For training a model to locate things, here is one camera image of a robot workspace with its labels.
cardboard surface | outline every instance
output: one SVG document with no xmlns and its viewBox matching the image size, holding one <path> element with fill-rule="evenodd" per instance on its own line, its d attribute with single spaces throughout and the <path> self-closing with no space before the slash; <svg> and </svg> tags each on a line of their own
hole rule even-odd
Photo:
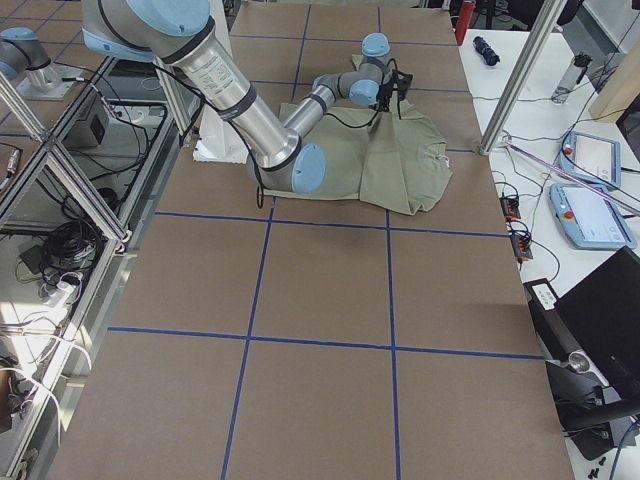
<svg viewBox="0 0 640 480">
<path fill-rule="evenodd" d="M 269 244 L 256 335 L 389 344 L 384 231 L 276 224 Z"/>
<path fill-rule="evenodd" d="M 227 478 L 392 479 L 386 352 L 252 346 Z"/>
<path fill-rule="evenodd" d="M 265 205 L 270 205 L 270 197 L 265 198 Z M 269 216 L 269 208 L 260 210 L 256 206 L 256 186 L 245 165 L 196 162 L 191 148 L 180 150 L 158 210 L 261 219 Z"/>
<path fill-rule="evenodd" d="M 319 74 L 350 70 L 363 31 L 397 35 L 394 56 L 419 89 L 410 95 L 453 149 L 441 203 L 410 220 L 352 201 L 267 198 L 260 211 L 244 167 L 197 164 L 183 151 L 119 308 L 127 354 L 111 333 L 54 472 L 82 462 L 115 480 L 131 472 L 111 463 L 138 461 L 157 479 L 572 478 L 491 172 L 468 146 L 478 126 L 449 20 L 391 10 L 245 3 L 234 58 L 259 88 L 278 87 L 263 90 L 273 105 Z M 207 342 L 219 356 L 203 356 Z M 130 370 L 116 354 L 141 359 Z M 106 374 L 117 368 L 149 369 L 152 399 L 141 405 L 151 408 L 139 422 L 111 414 L 104 433 L 96 412 L 120 399 Z M 167 369 L 206 381 L 177 400 L 156 385 Z M 224 405 L 203 406 L 208 395 Z M 153 451 L 149 426 L 193 398 L 202 408 L 188 409 L 188 421 L 202 425 L 193 436 L 174 429 L 176 466 L 156 470 L 164 442 L 160 431 Z M 187 446 L 191 465 L 176 474 Z M 62 474 L 50 478 L 70 478 Z"/>
<path fill-rule="evenodd" d="M 402 478 L 573 479 L 544 363 L 398 354 Z"/>
<path fill-rule="evenodd" d="M 392 233 L 399 345 L 539 355 L 506 238 Z"/>
<path fill-rule="evenodd" d="M 114 324 L 244 334 L 265 230 L 260 222 L 156 216 Z"/>
<path fill-rule="evenodd" d="M 109 333 L 47 478 L 212 477 L 242 349 L 236 340 Z"/>
</svg>

blue tape line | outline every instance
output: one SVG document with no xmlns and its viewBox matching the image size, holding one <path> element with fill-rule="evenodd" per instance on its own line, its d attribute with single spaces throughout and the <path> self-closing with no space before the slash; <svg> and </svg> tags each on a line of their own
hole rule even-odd
<svg viewBox="0 0 640 480">
<path fill-rule="evenodd" d="M 391 329 L 391 379 L 393 385 L 393 430 L 396 451 L 396 480 L 402 479 L 402 456 L 400 451 L 400 406 L 398 402 L 398 361 L 396 356 L 396 319 L 393 299 L 393 258 L 391 254 L 391 223 L 386 210 L 387 230 L 387 277 L 389 283 L 389 326 Z"/>
<path fill-rule="evenodd" d="M 389 42 L 392 45 L 418 45 L 421 47 L 456 47 L 455 43 L 438 43 L 438 42 Z"/>
<path fill-rule="evenodd" d="M 358 230 L 380 230 L 387 229 L 386 226 L 377 225 L 355 225 L 348 223 L 317 223 L 317 222 L 305 222 L 299 220 L 278 220 L 271 218 L 270 220 L 264 218 L 250 218 L 250 217 L 232 217 L 225 215 L 205 215 L 200 213 L 179 213 L 179 212 L 156 212 L 156 215 L 164 217 L 180 217 L 180 218 L 203 218 L 207 220 L 228 220 L 239 222 L 258 222 L 258 223 L 271 223 L 280 225 L 299 225 L 309 227 L 333 227 L 333 228 L 353 228 Z M 506 233 L 486 233 L 486 232 L 465 232 L 458 230 L 437 230 L 431 228 L 411 228 L 411 227 L 388 227 L 394 232 L 411 232 L 411 233 L 432 233 L 436 235 L 461 235 L 466 237 L 491 237 L 491 238 L 509 238 Z"/>
<path fill-rule="evenodd" d="M 234 33 L 229 34 L 231 38 L 261 38 L 261 39 L 273 39 L 273 40 L 301 40 L 300 37 L 281 37 L 279 35 L 250 35 L 246 33 Z"/>
<path fill-rule="evenodd" d="M 47 24 L 47 22 L 48 22 L 49 20 L 51 20 L 51 18 L 52 18 L 56 13 L 58 13 L 62 7 L 64 7 L 64 5 L 65 5 L 65 4 L 64 4 L 64 2 L 60 2 L 60 5 L 58 6 L 58 8 L 56 8 L 53 12 L 51 12 L 51 15 L 49 15 L 47 18 L 45 18 L 45 19 L 44 19 L 44 22 L 42 22 L 42 25 L 40 25 L 38 28 L 36 28 L 36 29 L 34 30 L 34 32 L 35 32 L 35 33 L 37 33 L 37 32 L 38 32 L 38 30 L 40 30 L 42 27 L 44 27 L 44 26 Z"/>
<path fill-rule="evenodd" d="M 473 350 L 449 350 L 441 348 L 422 347 L 396 347 L 399 352 L 413 353 L 437 353 L 442 355 L 455 355 L 460 357 L 488 357 L 488 358 L 511 358 L 514 360 L 544 360 L 542 355 L 528 355 L 523 353 L 500 353 L 500 352 L 478 352 Z"/>
<path fill-rule="evenodd" d="M 141 327 L 125 327 L 125 326 L 111 326 L 108 328 L 110 332 L 124 332 L 124 333 L 151 333 L 154 335 L 173 335 L 177 337 L 207 337 L 207 338 L 221 338 L 224 340 L 245 340 L 245 335 L 234 335 L 232 333 L 216 333 L 216 332 L 194 332 L 190 330 L 166 330 L 155 328 L 141 328 Z"/>
<path fill-rule="evenodd" d="M 233 217 L 226 215 L 206 215 L 203 213 L 179 213 L 179 212 L 156 212 L 156 215 L 160 215 L 162 217 L 182 217 L 182 218 L 205 218 L 207 220 L 237 220 L 240 222 L 258 222 L 258 223 L 267 223 L 269 222 L 266 218 L 251 218 L 251 217 Z"/>
<path fill-rule="evenodd" d="M 385 230 L 383 226 L 375 226 L 375 225 L 356 225 L 356 224 L 348 224 L 348 223 L 317 223 L 317 222 L 303 222 L 298 220 L 274 220 L 273 223 L 278 223 L 281 225 L 308 225 L 310 227 L 335 227 L 335 228 L 354 228 L 361 230 Z"/>
<path fill-rule="evenodd" d="M 298 88 L 298 79 L 300 78 L 300 65 L 302 64 L 302 54 L 304 52 L 304 43 L 307 38 L 307 30 L 309 29 L 309 19 L 311 18 L 311 5 L 307 7 L 307 19 L 304 22 L 304 31 L 302 32 L 302 42 L 300 44 L 300 54 L 298 55 L 298 65 L 296 66 L 296 76 L 294 79 L 295 85 L 291 91 L 291 101 L 296 97 L 296 90 Z"/>
<path fill-rule="evenodd" d="M 436 233 L 440 235 L 462 235 L 466 237 L 509 238 L 507 233 L 459 232 L 456 230 L 433 230 L 430 228 L 391 227 L 394 232 Z"/>
<path fill-rule="evenodd" d="M 373 343 L 351 343 L 351 342 L 334 342 L 331 340 L 305 340 L 299 338 L 279 338 L 279 337 L 251 337 L 254 342 L 267 343 L 286 343 L 294 345 L 314 345 L 318 347 L 340 347 L 340 348 L 359 348 L 365 350 L 387 350 L 391 347 L 388 345 L 376 345 Z"/>
<path fill-rule="evenodd" d="M 306 32 L 303 38 L 300 37 L 278 37 L 272 35 L 247 35 L 247 34 L 234 34 L 230 35 L 230 37 L 238 37 L 238 38 L 256 38 L 256 39 L 279 39 L 279 40 L 306 40 L 308 42 L 343 42 L 343 43 L 362 43 L 362 40 L 349 40 L 346 38 L 317 38 L 317 37 L 307 37 Z M 455 43 L 438 43 L 438 42 L 400 42 L 400 41 L 389 41 L 392 45 L 418 45 L 418 46 L 426 46 L 426 47 L 458 47 Z"/>
<path fill-rule="evenodd" d="M 13 11 L 9 12 L 9 15 L 7 15 L 7 18 L 12 18 L 13 14 L 16 13 L 18 10 L 20 10 L 24 6 L 24 4 L 27 3 L 28 1 L 29 0 L 23 0 L 20 5 L 14 8 Z"/>
<path fill-rule="evenodd" d="M 271 211 L 269 212 L 269 222 L 267 223 L 267 231 L 264 235 L 264 244 L 262 246 L 262 257 L 260 258 L 260 268 L 258 270 L 258 278 L 256 280 L 256 290 L 253 295 L 253 305 L 251 306 L 251 317 L 249 318 L 249 327 L 247 328 L 247 339 L 244 344 L 244 352 L 242 354 L 242 365 L 240 366 L 240 375 L 238 377 L 238 386 L 236 388 L 236 397 L 233 402 L 233 413 L 231 414 L 231 423 L 229 425 L 229 434 L 227 436 L 227 446 L 224 452 L 224 462 L 222 464 L 222 473 L 220 479 L 225 480 L 227 477 L 227 469 L 229 468 L 229 458 L 231 456 L 231 445 L 233 443 L 233 434 L 238 418 L 238 408 L 240 406 L 240 396 L 242 395 L 242 384 L 244 382 L 244 374 L 247 368 L 247 359 L 249 358 L 249 346 L 251 345 L 251 333 L 253 332 L 253 323 L 256 318 L 258 309 L 258 299 L 260 297 L 260 288 L 262 286 L 262 277 L 264 274 L 264 265 L 269 250 L 269 237 L 271 235 L 271 221 L 273 220 L 273 212 L 275 210 L 276 199 L 271 200 Z"/>
<path fill-rule="evenodd" d="M 217 332 L 200 332 L 193 330 L 170 330 L 160 328 L 145 328 L 145 327 L 127 327 L 124 325 L 115 325 L 108 328 L 110 332 L 121 333 L 143 333 L 151 335 L 172 335 L 178 337 L 204 337 L 204 338 L 219 338 L 222 340 L 242 340 L 247 339 L 252 342 L 264 342 L 264 343 L 284 343 L 295 345 L 315 345 L 321 347 L 338 347 L 338 348 L 357 348 L 368 350 L 386 350 L 391 351 L 391 345 L 376 345 L 373 343 L 352 343 L 352 342 L 336 342 L 331 340 L 307 340 L 301 338 L 282 338 L 282 337 L 265 337 L 265 336 L 251 336 L 238 335 L 233 333 L 217 333 Z M 528 355 L 523 353 L 500 353 L 500 352 L 480 352 L 473 350 L 451 350 L 440 348 L 427 348 L 427 347 L 403 347 L 396 345 L 395 350 L 398 352 L 410 352 L 410 353 L 434 353 L 441 355 L 452 356 L 471 356 L 471 357 L 490 357 L 490 358 L 513 358 L 517 360 L 543 360 L 540 355 Z"/>
</svg>

grid line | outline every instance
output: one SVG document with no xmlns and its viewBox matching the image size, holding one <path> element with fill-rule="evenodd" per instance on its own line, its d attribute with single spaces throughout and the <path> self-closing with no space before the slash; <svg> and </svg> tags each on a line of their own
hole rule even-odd
<svg viewBox="0 0 640 480">
<path fill-rule="evenodd" d="M 402 480 L 402 455 L 400 449 L 400 412 L 398 403 L 398 360 L 396 357 L 396 315 L 393 301 L 393 257 L 391 253 L 391 224 L 389 210 L 385 211 L 387 231 L 387 278 L 389 285 L 389 327 L 391 330 L 391 382 L 393 388 L 393 431 L 396 452 L 396 480 Z"/>
<path fill-rule="evenodd" d="M 272 224 L 280 224 L 280 225 L 299 225 L 299 226 L 309 226 L 309 227 L 353 228 L 358 230 L 380 230 L 380 231 L 385 231 L 387 229 L 387 227 L 383 225 L 357 225 L 357 224 L 348 224 L 348 223 L 305 222 L 300 220 L 235 217 L 235 216 L 226 216 L 226 215 L 207 215 L 202 213 L 180 213 L 180 212 L 161 211 L 161 212 L 155 212 L 155 214 L 163 217 L 201 218 L 206 220 L 259 222 L 259 223 L 272 223 Z M 388 228 L 392 232 L 433 233 L 438 235 L 462 235 L 462 236 L 469 236 L 469 237 L 509 238 L 509 235 L 506 233 L 468 232 L 463 230 L 441 230 L 441 229 L 431 229 L 431 228 L 411 228 L 411 227 L 392 227 L 392 226 L 389 226 Z"/>
<path fill-rule="evenodd" d="M 318 347 L 335 347 L 335 348 L 353 348 L 363 350 L 382 350 L 390 352 L 391 345 L 376 345 L 373 343 L 358 342 L 339 342 L 334 340 L 313 340 L 306 338 L 284 338 L 284 337 L 268 337 L 268 336 L 247 336 L 233 333 L 219 332 L 202 332 L 194 330 L 170 330 L 148 327 L 129 327 L 125 325 L 113 325 L 108 329 L 110 332 L 116 333 L 133 333 L 133 334 L 149 334 L 149 335 L 168 335 L 179 337 L 196 337 L 196 338 L 217 338 L 221 340 L 241 340 L 262 343 L 282 343 L 291 345 L 310 345 Z M 451 348 L 430 348 L 430 347 L 410 347 L 403 345 L 395 346 L 396 352 L 418 353 L 418 354 L 435 354 L 450 355 L 456 357 L 485 357 L 485 358 L 503 358 L 511 360 L 544 360 L 542 355 L 533 355 L 527 353 L 508 353 L 508 352 L 483 352 L 479 350 L 456 350 Z"/>
<path fill-rule="evenodd" d="M 253 332 L 253 323 L 256 318 L 256 311 L 258 308 L 258 300 L 260 298 L 260 288 L 262 286 L 262 277 L 264 274 L 264 266 L 267 259 L 267 252 L 269 250 L 269 237 L 271 235 L 271 220 L 273 219 L 273 212 L 275 210 L 276 199 L 273 197 L 271 201 L 271 211 L 269 212 L 269 221 L 267 223 L 267 229 L 264 235 L 264 244 L 262 246 L 262 256 L 260 258 L 260 267 L 258 269 L 258 278 L 256 279 L 256 289 L 253 296 L 253 304 L 251 306 L 251 317 L 249 318 L 249 326 L 247 327 L 247 336 L 244 343 L 244 352 L 242 354 L 242 364 L 240 365 L 240 374 L 238 376 L 238 385 L 236 387 L 236 396 L 233 402 L 233 411 L 231 414 L 231 422 L 229 424 L 229 433 L 227 435 L 227 445 L 224 452 L 224 462 L 222 464 L 222 473 L 220 474 L 221 480 L 226 480 L 227 470 L 229 468 L 229 458 L 231 456 L 231 446 L 233 444 L 233 434 L 235 431 L 236 419 L 238 418 L 238 409 L 240 407 L 240 397 L 242 395 L 242 384 L 244 382 L 244 374 L 247 368 L 247 360 L 249 358 L 249 347 L 251 346 L 251 334 Z"/>
<path fill-rule="evenodd" d="M 9 12 L 9 15 L 6 16 L 6 18 L 11 18 L 11 16 L 16 13 L 18 10 L 20 10 L 25 3 L 27 3 L 29 0 L 22 0 L 22 3 L 20 5 L 18 5 L 16 8 L 13 9 L 13 11 Z"/>
<path fill-rule="evenodd" d="M 233 33 L 229 34 L 231 38 L 255 38 L 255 39 L 277 39 L 277 40 L 305 40 L 308 42 L 343 42 L 343 43 L 362 43 L 362 40 L 349 40 L 344 38 L 316 38 L 316 37 L 285 37 L 278 35 L 249 35 L 246 33 Z M 458 47 L 455 43 L 440 43 L 440 42 L 403 42 L 389 40 L 391 45 L 418 45 L 424 47 Z"/>
</svg>

aluminum pole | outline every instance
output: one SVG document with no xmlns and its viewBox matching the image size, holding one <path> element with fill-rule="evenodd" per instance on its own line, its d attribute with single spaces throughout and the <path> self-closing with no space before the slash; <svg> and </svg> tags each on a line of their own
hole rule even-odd
<svg viewBox="0 0 640 480">
<path fill-rule="evenodd" d="M 484 132 L 482 142 L 478 147 L 481 155 L 489 155 L 489 152 L 495 145 L 566 3 L 567 0 L 545 0 L 542 5 L 542 9 L 538 14 L 536 22 L 533 24 L 533 29 L 529 34 L 527 43 L 525 43 L 522 48 L 520 57 L 513 67 L 513 72 L 511 72 L 507 85 L 500 96 L 500 101 L 498 101 L 498 105 Z"/>
<path fill-rule="evenodd" d="M 18 120 L 24 125 L 24 128 L 27 129 L 32 138 L 40 142 L 44 142 L 47 139 L 47 129 L 2 72 L 0 72 L 0 98 L 5 101 L 9 109 L 18 117 Z"/>
</svg>

table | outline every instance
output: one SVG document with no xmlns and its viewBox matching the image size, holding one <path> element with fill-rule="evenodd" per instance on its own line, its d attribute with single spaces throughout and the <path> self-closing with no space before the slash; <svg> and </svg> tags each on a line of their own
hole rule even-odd
<svg viewBox="0 0 640 480">
<path fill-rule="evenodd" d="M 277 108 L 379 30 L 447 139 L 441 203 L 258 210 L 183 151 L 48 478 L 571 478 L 448 13 L 245 3 L 231 40 Z"/>
<path fill-rule="evenodd" d="M 500 63 L 496 67 L 484 64 L 481 57 L 475 52 L 472 41 L 476 35 L 482 36 L 500 56 Z M 469 88 L 474 96 L 474 107 L 481 129 L 484 129 L 491 118 L 497 104 L 497 100 L 486 100 L 500 96 L 513 66 L 518 58 L 520 50 L 527 39 L 526 32 L 503 32 L 469 30 L 464 44 L 460 48 L 462 63 L 465 68 Z M 555 87 L 573 58 L 573 53 L 564 40 L 562 34 L 552 33 L 534 67 L 523 92 L 521 100 L 549 98 Z M 551 139 L 562 137 L 566 130 L 578 119 L 582 107 L 595 99 L 594 90 L 585 77 L 579 85 L 579 89 L 571 93 L 568 101 L 563 105 L 557 105 L 549 100 L 519 101 L 516 104 L 505 130 L 514 136 L 524 138 L 549 137 Z M 588 108 L 580 116 L 580 119 L 590 119 Z M 638 169 L 638 160 L 629 148 L 624 137 L 615 123 L 601 123 L 584 121 L 576 125 L 576 131 L 585 132 L 601 137 L 611 138 L 620 142 L 622 165 Z M 535 153 L 547 162 L 553 162 L 559 150 L 560 141 L 541 139 L 536 141 L 524 141 L 514 138 L 513 143 Z M 494 148 L 489 156 L 491 168 L 494 170 L 496 181 L 503 181 L 502 172 L 506 181 L 513 184 L 521 194 L 537 194 L 539 187 L 530 180 L 515 173 L 517 171 L 538 183 L 544 183 L 546 171 L 532 161 L 513 154 L 515 164 L 511 162 L 504 148 Z M 552 282 L 554 290 L 562 296 L 580 280 L 586 277 L 598 265 L 609 258 L 612 251 L 585 251 L 574 248 L 564 235 L 549 200 L 548 189 L 553 183 L 566 183 L 566 180 L 553 175 L 545 184 L 544 193 L 533 219 L 537 199 L 523 197 L 520 203 L 522 219 L 529 227 L 534 226 L 533 238 L 553 251 L 561 262 L 561 269 L 557 278 Z M 638 175 L 623 174 L 621 188 L 632 194 L 640 193 L 640 177 Z M 507 187 L 507 194 L 512 193 Z M 628 224 L 636 236 L 640 238 L 640 222 L 636 219 L 628 220 Z M 538 245 L 532 246 L 534 259 L 525 262 L 520 276 L 523 282 L 539 278 L 551 278 L 554 275 L 556 264 L 551 255 Z M 583 478 L 591 468 L 599 467 L 595 462 L 586 462 L 577 452 L 572 442 L 568 443 L 572 454 L 574 473 L 576 478 Z M 640 469 L 639 449 L 625 449 L 623 458 L 628 463 L 621 463 L 617 479 L 636 478 Z M 601 474 L 608 475 L 608 471 L 601 467 Z"/>
</svg>

